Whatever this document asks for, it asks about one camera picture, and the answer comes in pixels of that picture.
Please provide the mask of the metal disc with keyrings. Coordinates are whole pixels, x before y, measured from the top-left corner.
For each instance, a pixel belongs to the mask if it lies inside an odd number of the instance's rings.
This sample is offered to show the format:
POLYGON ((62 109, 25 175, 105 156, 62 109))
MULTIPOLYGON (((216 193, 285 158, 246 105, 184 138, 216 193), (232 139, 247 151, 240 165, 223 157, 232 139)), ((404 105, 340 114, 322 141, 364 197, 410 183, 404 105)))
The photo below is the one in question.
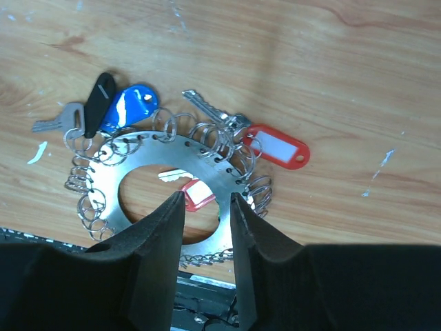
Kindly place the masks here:
POLYGON ((101 132, 92 139, 77 129, 63 140, 73 151, 73 166, 65 182, 80 197, 76 212, 94 241, 103 241, 130 227, 160 198, 179 190, 189 179, 165 183, 160 172, 180 169, 206 183, 215 200, 188 212, 180 264, 214 265, 233 258, 229 196, 239 193, 259 216, 267 214, 273 185, 268 176, 254 175, 257 159, 248 147, 234 143, 214 125, 195 125, 177 132, 183 115, 154 117, 149 130, 128 127, 101 132))

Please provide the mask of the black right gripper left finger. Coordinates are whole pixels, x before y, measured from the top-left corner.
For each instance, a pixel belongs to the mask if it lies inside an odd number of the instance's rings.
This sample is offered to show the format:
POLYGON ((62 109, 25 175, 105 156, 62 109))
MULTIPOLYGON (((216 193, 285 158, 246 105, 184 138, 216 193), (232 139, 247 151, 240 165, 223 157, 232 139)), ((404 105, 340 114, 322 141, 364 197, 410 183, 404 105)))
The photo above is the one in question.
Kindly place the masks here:
POLYGON ((175 192, 81 253, 1 245, 2 330, 169 330, 185 221, 175 192))

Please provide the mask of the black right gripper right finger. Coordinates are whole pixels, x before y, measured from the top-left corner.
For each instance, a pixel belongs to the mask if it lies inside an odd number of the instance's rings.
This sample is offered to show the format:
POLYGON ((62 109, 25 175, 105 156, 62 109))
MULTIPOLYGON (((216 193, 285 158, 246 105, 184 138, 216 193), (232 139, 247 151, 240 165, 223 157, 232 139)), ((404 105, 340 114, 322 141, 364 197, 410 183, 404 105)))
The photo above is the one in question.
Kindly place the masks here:
POLYGON ((440 247, 301 245, 231 197, 241 330, 439 330, 440 247))

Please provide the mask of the key with red tag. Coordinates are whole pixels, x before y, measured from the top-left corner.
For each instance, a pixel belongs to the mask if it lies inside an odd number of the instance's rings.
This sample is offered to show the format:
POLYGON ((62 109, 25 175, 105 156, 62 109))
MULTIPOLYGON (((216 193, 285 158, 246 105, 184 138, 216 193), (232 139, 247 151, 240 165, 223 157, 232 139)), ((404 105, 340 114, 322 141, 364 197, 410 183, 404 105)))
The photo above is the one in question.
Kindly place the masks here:
POLYGON ((264 124, 254 124, 243 114, 230 115, 210 105, 195 90, 182 91, 183 97, 207 115, 231 137, 238 137, 252 153, 287 170, 298 170, 310 160, 306 143, 264 124))

